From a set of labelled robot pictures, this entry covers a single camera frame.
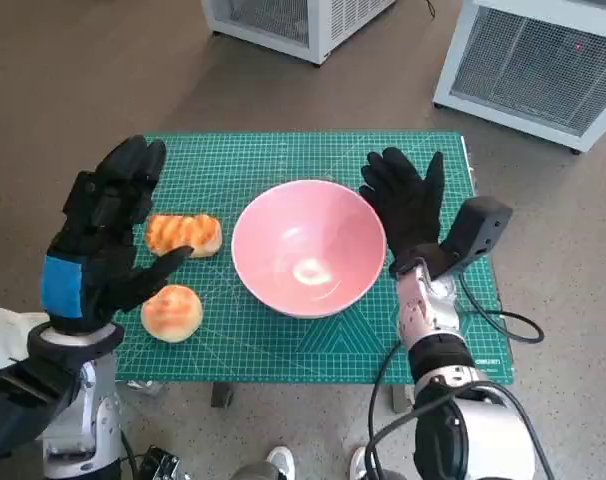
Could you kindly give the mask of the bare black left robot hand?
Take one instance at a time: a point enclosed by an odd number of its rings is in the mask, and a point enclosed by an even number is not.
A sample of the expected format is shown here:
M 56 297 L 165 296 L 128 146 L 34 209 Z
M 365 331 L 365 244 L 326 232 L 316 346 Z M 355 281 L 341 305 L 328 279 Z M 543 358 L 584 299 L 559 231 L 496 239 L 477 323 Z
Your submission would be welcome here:
M 151 211 L 165 160 L 163 141 L 134 135 L 94 170 L 78 173 L 41 274 L 41 305 L 55 329 L 72 335 L 103 328 L 116 312 L 158 293 L 191 255 L 179 246 L 149 267 L 134 264 L 134 228 Z

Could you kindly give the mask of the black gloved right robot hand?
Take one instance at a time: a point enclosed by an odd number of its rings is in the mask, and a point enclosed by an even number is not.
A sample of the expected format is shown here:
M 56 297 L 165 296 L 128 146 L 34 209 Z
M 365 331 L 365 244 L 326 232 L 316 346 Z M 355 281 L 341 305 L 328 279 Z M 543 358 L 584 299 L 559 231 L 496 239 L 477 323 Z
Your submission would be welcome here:
M 445 185 L 441 152 L 434 153 L 427 173 L 420 175 L 401 150 L 388 147 L 370 152 L 361 174 L 359 194 L 377 213 L 395 258 L 438 242 Z

